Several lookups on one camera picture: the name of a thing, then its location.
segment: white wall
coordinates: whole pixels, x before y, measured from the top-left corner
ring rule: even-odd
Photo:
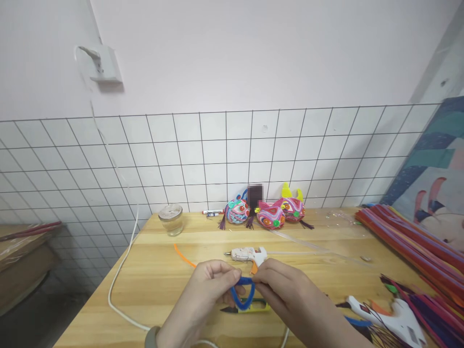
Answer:
[[[94,0],[123,88],[96,114],[406,103],[460,0]],[[88,116],[76,44],[98,33],[83,0],[0,4],[0,119]]]

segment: hot glue gun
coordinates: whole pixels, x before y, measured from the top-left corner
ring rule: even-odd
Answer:
[[[261,266],[267,258],[266,249],[263,247],[259,247],[258,250],[251,247],[236,248],[224,253],[224,255],[230,255],[234,261],[253,261],[253,267],[251,267],[250,272],[251,274],[256,274],[258,267]]]

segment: blue pipe cleaner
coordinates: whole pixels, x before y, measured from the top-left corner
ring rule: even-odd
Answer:
[[[237,296],[237,292],[235,291],[234,287],[231,287],[231,293],[233,300],[238,307],[238,309],[244,311],[250,308],[251,303],[253,302],[253,296],[255,295],[255,283],[251,280],[251,278],[248,277],[240,277],[239,281],[237,282],[236,285],[250,285],[251,284],[251,290],[250,290],[250,295],[248,295],[248,298],[246,299],[245,303],[242,303],[240,299]]]

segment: wooden tabletop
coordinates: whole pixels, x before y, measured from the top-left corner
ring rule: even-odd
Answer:
[[[343,208],[352,216],[357,208]],[[388,309],[391,294],[379,280],[381,273],[407,284],[430,288],[395,252],[386,247],[365,227],[353,225],[340,216],[329,215],[338,209],[307,209],[306,222],[314,230],[300,224],[286,223],[282,232],[309,241],[334,253],[317,255],[270,255],[304,271],[334,303],[348,295],[360,302],[374,300]],[[169,237],[155,214],[134,242],[113,289],[113,304],[134,320],[146,326],[162,325],[180,296],[190,275],[191,266],[174,250],[174,243],[193,263],[211,259],[225,260],[249,274],[251,263],[232,261],[223,253],[237,247],[265,247],[273,251],[315,251],[306,246],[276,236],[255,225],[250,231],[243,225],[226,224],[218,229],[219,218],[207,219],[200,213],[185,213],[185,227],[177,237]],[[370,263],[360,259],[370,257]],[[121,259],[112,268],[55,347],[80,348],[139,348],[144,346],[146,332],[132,326],[107,302],[108,290]],[[285,325],[273,312],[229,314],[218,306],[211,314],[202,338],[227,347],[279,347]],[[347,309],[346,314],[355,315]],[[290,334],[286,347],[302,347]]]

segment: finger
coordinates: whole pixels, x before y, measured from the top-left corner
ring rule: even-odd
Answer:
[[[289,279],[273,269],[259,269],[253,277],[253,282],[268,284],[285,302],[293,297],[293,288]]]
[[[262,263],[259,267],[258,272],[260,270],[272,269],[288,279],[295,279],[297,276],[301,274],[301,271],[295,267],[288,266],[283,262],[280,262],[276,259],[267,259]]]

